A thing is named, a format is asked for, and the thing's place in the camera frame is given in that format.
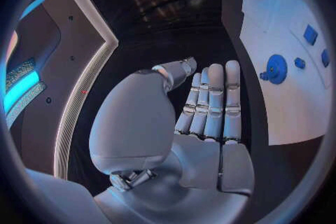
blue gear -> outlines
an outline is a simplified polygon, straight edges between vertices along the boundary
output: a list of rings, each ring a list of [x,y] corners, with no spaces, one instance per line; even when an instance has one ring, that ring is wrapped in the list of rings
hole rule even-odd
[[[286,60],[278,54],[271,56],[267,63],[267,70],[263,74],[263,77],[267,78],[271,83],[281,84],[287,77]]]

glowing blue light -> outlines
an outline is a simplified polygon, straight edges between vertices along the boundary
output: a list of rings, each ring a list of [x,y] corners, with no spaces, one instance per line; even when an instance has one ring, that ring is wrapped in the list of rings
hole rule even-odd
[[[7,113],[9,109],[15,104],[15,102],[20,99],[20,97],[24,95],[27,90],[32,88],[33,85],[38,83],[39,80],[39,75],[33,71],[23,79],[16,82],[4,97],[4,112]]]
[[[20,20],[22,20],[25,16],[27,16],[31,11],[33,11],[38,5],[42,4],[45,0],[34,0],[30,3],[29,6],[26,7],[24,10]]]

blue button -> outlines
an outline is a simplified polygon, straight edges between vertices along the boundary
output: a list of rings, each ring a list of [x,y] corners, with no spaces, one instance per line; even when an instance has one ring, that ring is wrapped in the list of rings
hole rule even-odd
[[[324,65],[324,67],[327,67],[330,63],[329,53],[328,53],[327,49],[323,50],[323,52],[321,54],[321,59],[322,59],[322,63]]]
[[[310,25],[307,25],[306,31],[304,33],[304,38],[307,40],[307,42],[313,46],[317,36],[318,32],[316,32],[315,29]]]
[[[302,60],[301,58],[296,58],[294,60],[294,64],[297,68],[300,68],[300,69],[305,69],[306,67],[306,62]]]

white robotic hand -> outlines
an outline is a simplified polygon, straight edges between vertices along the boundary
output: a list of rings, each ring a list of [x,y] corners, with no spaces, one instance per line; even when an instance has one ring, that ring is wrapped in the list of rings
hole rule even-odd
[[[222,135],[223,114],[225,124]],[[194,75],[186,104],[175,126],[175,134],[197,136],[207,142],[239,142],[240,66],[237,61],[226,63],[225,75],[220,64],[212,64],[204,68],[202,74]]]

blue light strip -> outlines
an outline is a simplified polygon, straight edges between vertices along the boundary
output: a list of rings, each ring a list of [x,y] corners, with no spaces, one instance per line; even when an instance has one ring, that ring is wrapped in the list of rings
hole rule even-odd
[[[22,20],[25,16],[27,16],[31,11],[33,11],[38,5],[42,4],[45,0],[35,0],[33,3],[30,3],[29,6],[24,10],[20,20]]]
[[[15,104],[15,102],[22,95],[24,95],[26,91],[32,88],[33,85],[38,83],[39,80],[39,75],[35,71],[33,71],[25,76],[23,79],[19,80],[17,83],[15,83],[14,86],[11,87],[11,89],[4,97],[4,112],[7,114],[7,112]]]

